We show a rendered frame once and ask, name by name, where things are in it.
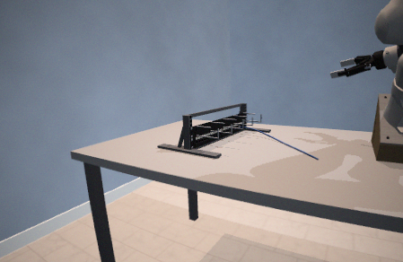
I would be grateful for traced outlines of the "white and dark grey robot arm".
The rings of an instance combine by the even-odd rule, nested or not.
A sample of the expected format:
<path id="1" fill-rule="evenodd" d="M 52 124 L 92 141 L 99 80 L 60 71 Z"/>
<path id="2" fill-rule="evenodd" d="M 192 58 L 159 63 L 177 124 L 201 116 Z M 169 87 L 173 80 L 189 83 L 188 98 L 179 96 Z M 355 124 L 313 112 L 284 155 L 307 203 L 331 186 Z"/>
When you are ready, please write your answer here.
<path id="1" fill-rule="evenodd" d="M 383 116 L 403 135 L 403 0 L 390 0 L 376 17 L 374 29 L 383 44 L 400 45 L 383 51 L 385 66 L 396 74 Z"/>

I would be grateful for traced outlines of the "black patch panel rack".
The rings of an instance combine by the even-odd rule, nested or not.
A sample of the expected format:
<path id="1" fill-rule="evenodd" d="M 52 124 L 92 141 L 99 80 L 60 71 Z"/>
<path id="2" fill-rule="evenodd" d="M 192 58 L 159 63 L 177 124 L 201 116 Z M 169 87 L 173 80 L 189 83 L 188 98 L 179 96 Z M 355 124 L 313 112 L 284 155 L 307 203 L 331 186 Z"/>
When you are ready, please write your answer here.
<path id="1" fill-rule="evenodd" d="M 197 116 L 202 116 L 205 114 L 210 114 L 214 113 L 217 111 L 222 111 L 226 109 L 233 109 L 240 107 L 240 112 L 237 115 L 233 115 L 227 118 L 221 118 L 217 119 L 211 122 L 207 122 L 205 124 L 197 125 L 197 126 L 192 126 L 192 118 L 197 117 Z M 240 103 L 240 104 L 235 104 L 231 106 L 226 106 L 226 107 L 221 107 L 218 109 L 210 109 L 210 110 L 205 110 L 205 111 L 200 111 L 197 113 L 192 113 L 192 114 L 187 114 L 183 115 L 183 127 L 181 130 L 180 134 L 180 140 L 179 144 L 177 145 L 171 145 L 171 144 L 160 144 L 157 145 L 157 148 L 162 148 L 166 150 L 171 150 L 171 151 L 176 151 L 176 152 L 181 152 L 181 153 L 189 153 L 189 154 L 195 154 L 199 156 L 204 156 L 208 158 L 214 158 L 218 159 L 220 156 L 222 156 L 221 153 L 214 153 L 214 152 L 209 152 L 209 151 L 203 151 L 203 150 L 198 150 L 201 147 L 204 147 L 206 145 L 212 144 L 214 142 L 220 141 L 226 137 L 229 137 L 231 135 L 238 134 L 244 130 L 249 130 L 249 131 L 255 131 L 252 129 L 248 128 L 243 128 L 247 127 L 247 121 L 252 122 L 253 126 L 253 117 L 252 121 L 247 120 L 247 114 L 252 114 L 253 113 L 247 113 L 247 103 Z M 242 116 L 242 117 L 235 117 L 235 116 Z M 237 119 L 237 120 L 231 120 L 231 119 Z M 225 124 L 220 124 L 220 123 L 225 123 Z M 184 139 L 184 145 L 182 145 Z"/>

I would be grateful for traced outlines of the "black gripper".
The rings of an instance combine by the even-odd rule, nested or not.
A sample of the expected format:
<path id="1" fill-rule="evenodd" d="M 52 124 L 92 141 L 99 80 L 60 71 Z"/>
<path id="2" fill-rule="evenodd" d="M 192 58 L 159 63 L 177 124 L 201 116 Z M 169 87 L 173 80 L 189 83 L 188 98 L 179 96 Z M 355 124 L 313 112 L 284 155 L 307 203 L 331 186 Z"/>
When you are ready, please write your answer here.
<path id="1" fill-rule="evenodd" d="M 372 66 L 375 66 L 375 68 L 377 70 L 384 69 L 387 67 L 387 66 L 385 66 L 384 60 L 383 60 L 383 50 L 374 52 L 373 55 L 359 56 L 356 58 L 340 61 L 340 64 L 341 64 L 341 67 L 350 66 L 350 65 L 355 65 L 355 66 L 352 66 L 348 69 L 344 68 L 344 70 L 331 72 L 330 73 L 331 79 L 341 77 L 341 76 L 348 77 L 348 76 L 351 76 L 354 74 L 359 74 L 361 72 L 371 70 Z"/>

